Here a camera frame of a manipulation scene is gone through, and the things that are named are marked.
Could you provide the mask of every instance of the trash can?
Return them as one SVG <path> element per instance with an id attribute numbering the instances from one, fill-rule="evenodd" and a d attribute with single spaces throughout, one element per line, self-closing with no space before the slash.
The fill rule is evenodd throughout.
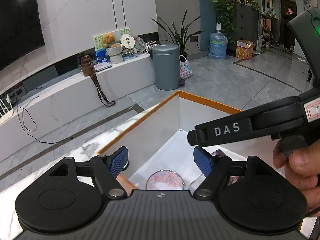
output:
<path id="1" fill-rule="evenodd" d="M 179 87 L 179 52 L 179 46 L 172 44 L 159 45 L 152 48 L 157 88 L 174 90 Z"/>

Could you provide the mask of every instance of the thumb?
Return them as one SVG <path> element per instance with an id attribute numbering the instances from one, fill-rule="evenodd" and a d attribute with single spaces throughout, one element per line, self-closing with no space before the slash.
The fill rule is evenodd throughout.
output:
<path id="1" fill-rule="evenodd" d="M 306 177 L 320 174 L 320 140 L 307 148 L 294 150 L 289 164 L 293 171 Z"/>

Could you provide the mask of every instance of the gray ribbed surface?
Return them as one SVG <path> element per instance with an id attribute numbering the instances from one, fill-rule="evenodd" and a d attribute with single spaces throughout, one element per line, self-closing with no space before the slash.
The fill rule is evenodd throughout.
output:
<path id="1" fill-rule="evenodd" d="M 254 236 L 225 222 L 211 202 L 189 191 L 136 190 L 128 199 L 110 202 L 103 214 L 81 230 L 59 236 L 23 232 L 18 240 L 303 240 L 298 232 Z"/>

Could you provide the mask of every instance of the pink glitter compact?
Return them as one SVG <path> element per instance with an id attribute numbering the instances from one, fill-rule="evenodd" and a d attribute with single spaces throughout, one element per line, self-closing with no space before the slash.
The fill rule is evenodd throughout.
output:
<path id="1" fill-rule="evenodd" d="M 182 190 L 183 179 L 174 171 L 157 171 L 152 174 L 146 183 L 147 190 Z"/>

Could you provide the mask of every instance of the blue gripper pad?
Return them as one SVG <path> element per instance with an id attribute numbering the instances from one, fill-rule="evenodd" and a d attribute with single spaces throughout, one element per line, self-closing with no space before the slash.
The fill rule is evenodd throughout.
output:
<path id="1" fill-rule="evenodd" d="M 127 161 L 128 149 L 124 146 L 120 147 L 108 157 L 108 168 L 115 178 L 118 177 Z"/>
<path id="2" fill-rule="evenodd" d="M 213 159 L 213 156 L 205 149 L 196 146 L 193 150 L 193 159 L 204 176 L 208 177 L 213 170 L 213 167 L 211 166 L 211 160 Z"/>

